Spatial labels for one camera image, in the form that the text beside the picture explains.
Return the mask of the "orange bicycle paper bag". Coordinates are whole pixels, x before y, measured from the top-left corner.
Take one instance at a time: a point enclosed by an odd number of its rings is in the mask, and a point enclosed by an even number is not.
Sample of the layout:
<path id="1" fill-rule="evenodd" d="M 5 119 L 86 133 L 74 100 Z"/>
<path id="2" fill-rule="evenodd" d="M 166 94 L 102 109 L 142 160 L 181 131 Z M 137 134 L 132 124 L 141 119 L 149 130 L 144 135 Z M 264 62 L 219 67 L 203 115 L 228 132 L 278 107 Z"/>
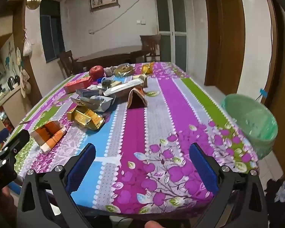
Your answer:
<path id="1" fill-rule="evenodd" d="M 133 88 L 129 92 L 127 100 L 127 109 L 145 108 L 148 102 L 142 88 Z"/>

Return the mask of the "green lined trash bin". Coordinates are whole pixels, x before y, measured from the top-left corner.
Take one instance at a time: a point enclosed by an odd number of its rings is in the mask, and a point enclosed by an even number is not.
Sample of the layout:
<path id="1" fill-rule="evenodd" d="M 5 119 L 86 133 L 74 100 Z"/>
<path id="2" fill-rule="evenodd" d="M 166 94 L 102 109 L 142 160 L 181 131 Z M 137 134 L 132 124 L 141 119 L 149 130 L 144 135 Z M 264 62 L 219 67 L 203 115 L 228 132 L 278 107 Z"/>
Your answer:
<path id="1" fill-rule="evenodd" d="M 227 95 L 221 106 L 235 120 L 258 158 L 266 157 L 278 135 L 278 124 L 273 114 L 263 104 L 241 94 Z"/>

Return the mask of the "orange white carton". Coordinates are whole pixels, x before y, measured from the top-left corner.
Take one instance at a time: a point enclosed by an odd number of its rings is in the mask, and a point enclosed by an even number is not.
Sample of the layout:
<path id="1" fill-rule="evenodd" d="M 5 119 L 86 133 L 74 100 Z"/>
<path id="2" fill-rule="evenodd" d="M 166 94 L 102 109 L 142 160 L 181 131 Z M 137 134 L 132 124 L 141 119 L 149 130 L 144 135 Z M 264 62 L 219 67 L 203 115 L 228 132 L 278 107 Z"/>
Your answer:
<path id="1" fill-rule="evenodd" d="M 41 151 L 48 154 L 66 134 L 66 127 L 58 120 L 49 121 L 30 133 Z"/>

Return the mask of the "black electric kettle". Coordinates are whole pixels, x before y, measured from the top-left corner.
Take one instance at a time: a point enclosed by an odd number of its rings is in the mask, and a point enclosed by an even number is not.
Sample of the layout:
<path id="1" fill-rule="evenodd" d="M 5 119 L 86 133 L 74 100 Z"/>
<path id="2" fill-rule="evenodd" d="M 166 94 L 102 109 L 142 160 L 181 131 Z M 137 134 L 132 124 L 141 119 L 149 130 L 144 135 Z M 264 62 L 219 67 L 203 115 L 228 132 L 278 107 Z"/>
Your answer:
<path id="1" fill-rule="evenodd" d="M 18 83 L 16 82 L 15 78 L 11 76 L 7 79 L 7 85 L 9 89 L 12 91 L 18 85 Z"/>

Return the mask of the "gold foil box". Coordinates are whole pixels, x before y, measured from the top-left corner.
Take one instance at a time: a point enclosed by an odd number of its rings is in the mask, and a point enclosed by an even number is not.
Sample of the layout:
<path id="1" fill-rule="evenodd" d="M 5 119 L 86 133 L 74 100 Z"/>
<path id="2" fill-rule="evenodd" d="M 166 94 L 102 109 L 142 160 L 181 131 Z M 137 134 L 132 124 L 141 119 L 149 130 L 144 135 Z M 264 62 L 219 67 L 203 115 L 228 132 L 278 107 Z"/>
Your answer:
<path id="1" fill-rule="evenodd" d="M 105 119 L 102 116 L 79 105 L 67 112 L 67 118 L 69 121 L 73 121 L 92 131 L 99 130 L 105 123 Z"/>

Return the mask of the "crumpled silver wrapper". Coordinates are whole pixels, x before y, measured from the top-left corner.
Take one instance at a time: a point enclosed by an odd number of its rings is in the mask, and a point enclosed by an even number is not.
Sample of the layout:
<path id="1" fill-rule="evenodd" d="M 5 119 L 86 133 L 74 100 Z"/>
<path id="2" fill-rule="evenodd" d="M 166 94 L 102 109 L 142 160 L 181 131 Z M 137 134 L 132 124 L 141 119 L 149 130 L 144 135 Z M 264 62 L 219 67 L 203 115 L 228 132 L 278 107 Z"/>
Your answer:
<path id="1" fill-rule="evenodd" d="M 77 89 L 77 98 L 70 97 L 73 103 L 86 107 L 94 112 L 104 113 L 115 102 L 116 96 L 103 96 L 99 89 Z"/>

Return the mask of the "red carton box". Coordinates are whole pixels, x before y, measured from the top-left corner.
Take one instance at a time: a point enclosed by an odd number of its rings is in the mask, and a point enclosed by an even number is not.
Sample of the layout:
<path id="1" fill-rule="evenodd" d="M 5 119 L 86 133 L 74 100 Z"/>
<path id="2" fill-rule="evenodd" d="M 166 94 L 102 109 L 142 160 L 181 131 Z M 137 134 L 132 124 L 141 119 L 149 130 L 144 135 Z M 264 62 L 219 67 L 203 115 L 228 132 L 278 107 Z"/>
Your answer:
<path id="1" fill-rule="evenodd" d="M 78 89 L 85 89 L 88 88 L 92 84 L 92 78 L 91 77 L 84 77 L 81 79 L 73 80 L 68 82 L 64 85 L 64 91 L 69 93 L 74 93 Z"/>

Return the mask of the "wooden chair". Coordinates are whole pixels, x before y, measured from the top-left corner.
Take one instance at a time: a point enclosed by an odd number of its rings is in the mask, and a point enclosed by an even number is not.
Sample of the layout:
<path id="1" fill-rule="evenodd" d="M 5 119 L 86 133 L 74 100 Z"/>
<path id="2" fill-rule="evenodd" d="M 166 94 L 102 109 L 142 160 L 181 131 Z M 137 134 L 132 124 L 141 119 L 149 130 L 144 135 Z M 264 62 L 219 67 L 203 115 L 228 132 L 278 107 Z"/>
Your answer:
<path id="1" fill-rule="evenodd" d="M 140 36 L 142 42 L 142 51 L 144 54 L 145 62 L 152 62 L 161 60 L 160 53 L 160 40 L 161 35 L 145 35 Z"/>
<path id="2" fill-rule="evenodd" d="M 77 59 L 74 59 L 72 51 L 64 51 L 59 53 L 59 60 L 65 70 L 67 77 L 75 75 L 79 72 Z"/>

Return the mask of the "floral striped tablecloth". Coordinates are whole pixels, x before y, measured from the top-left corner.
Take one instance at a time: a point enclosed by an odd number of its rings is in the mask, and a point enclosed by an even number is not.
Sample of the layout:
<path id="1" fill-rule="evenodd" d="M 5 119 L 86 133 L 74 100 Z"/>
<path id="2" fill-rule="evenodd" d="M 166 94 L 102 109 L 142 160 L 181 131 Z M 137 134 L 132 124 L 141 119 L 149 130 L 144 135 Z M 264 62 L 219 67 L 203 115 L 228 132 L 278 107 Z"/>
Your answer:
<path id="1" fill-rule="evenodd" d="M 17 154 L 15 170 L 51 171 L 91 143 L 96 158 L 77 191 L 75 203 L 120 214 L 151 214 L 197 209 L 213 198 L 189 158 L 197 143 L 206 155 L 234 172 L 258 167 L 258 157 L 236 123 L 190 77 L 171 63 L 157 62 L 148 77 L 144 108 L 128 109 L 116 101 L 99 131 L 72 123 L 67 112 L 76 94 L 64 83 L 50 91 L 23 119 L 16 131 L 33 131 L 50 120 L 66 134 L 43 154 L 34 139 Z"/>

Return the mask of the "red apple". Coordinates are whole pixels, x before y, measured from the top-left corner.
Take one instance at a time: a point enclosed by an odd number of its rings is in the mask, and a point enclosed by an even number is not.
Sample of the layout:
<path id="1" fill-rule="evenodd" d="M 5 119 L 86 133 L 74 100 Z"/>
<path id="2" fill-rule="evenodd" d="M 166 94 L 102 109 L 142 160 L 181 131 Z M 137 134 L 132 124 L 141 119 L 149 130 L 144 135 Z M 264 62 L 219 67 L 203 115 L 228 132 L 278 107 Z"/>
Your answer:
<path id="1" fill-rule="evenodd" d="M 104 77 L 104 68 L 100 65 L 95 65 L 89 70 L 90 78 L 95 81 L 99 78 Z"/>

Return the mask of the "bagged bread bun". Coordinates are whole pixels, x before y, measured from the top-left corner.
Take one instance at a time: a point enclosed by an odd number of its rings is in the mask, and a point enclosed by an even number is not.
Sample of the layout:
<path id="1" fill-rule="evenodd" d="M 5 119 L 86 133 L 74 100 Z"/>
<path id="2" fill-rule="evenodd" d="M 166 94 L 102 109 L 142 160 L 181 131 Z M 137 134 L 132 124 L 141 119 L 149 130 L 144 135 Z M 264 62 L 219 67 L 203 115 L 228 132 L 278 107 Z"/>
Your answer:
<path id="1" fill-rule="evenodd" d="M 116 77 L 122 78 L 131 76 L 135 73 L 134 67 L 129 63 L 123 63 L 116 67 L 114 74 Z"/>

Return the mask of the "dark window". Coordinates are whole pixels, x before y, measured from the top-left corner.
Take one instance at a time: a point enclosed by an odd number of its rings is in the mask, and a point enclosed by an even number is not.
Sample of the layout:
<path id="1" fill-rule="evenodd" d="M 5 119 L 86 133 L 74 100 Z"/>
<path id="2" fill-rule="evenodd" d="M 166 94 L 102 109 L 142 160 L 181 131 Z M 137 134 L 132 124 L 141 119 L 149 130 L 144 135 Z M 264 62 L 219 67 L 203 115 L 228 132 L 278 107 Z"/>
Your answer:
<path id="1" fill-rule="evenodd" d="M 65 51 L 61 26 L 60 3 L 41 0 L 40 31 L 46 62 L 51 62 Z"/>

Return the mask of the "dark wooden dining table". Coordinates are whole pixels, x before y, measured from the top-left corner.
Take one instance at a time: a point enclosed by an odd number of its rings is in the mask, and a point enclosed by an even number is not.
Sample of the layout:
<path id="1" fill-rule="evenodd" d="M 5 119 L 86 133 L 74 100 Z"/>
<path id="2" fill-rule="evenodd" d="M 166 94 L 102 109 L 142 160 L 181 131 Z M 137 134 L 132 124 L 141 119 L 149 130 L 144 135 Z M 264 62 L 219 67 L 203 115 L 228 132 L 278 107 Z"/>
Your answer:
<path id="1" fill-rule="evenodd" d="M 91 67 L 100 65 L 103 68 L 116 66 L 122 63 L 136 63 L 136 59 L 148 54 L 141 45 L 123 46 L 104 51 L 94 52 L 77 60 L 77 66 L 90 70 Z"/>

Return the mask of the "white glass double door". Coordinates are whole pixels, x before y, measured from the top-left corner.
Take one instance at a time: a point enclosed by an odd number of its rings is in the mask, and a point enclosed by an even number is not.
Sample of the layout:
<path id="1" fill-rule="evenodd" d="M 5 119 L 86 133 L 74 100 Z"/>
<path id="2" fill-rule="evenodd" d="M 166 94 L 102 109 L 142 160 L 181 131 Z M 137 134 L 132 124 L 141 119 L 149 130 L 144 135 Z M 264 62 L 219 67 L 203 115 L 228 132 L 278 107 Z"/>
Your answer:
<path id="1" fill-rule="evenodd" d="M 155 0 L 161 60 L 187 69 L 187 26 L 185 0 Z"/>

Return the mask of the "brass wall clock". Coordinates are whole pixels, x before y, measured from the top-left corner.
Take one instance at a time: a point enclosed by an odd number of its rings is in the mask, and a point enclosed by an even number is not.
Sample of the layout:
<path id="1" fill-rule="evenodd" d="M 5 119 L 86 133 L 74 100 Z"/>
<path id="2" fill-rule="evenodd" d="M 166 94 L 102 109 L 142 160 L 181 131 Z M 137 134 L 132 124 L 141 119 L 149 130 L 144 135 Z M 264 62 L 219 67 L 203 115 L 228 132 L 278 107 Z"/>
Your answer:
<path id="1" fill-rule="evenodd" d="M 40 6 L 41 0 L 26 0 L 26 6 L 30 10 L 36 10 Z"/>

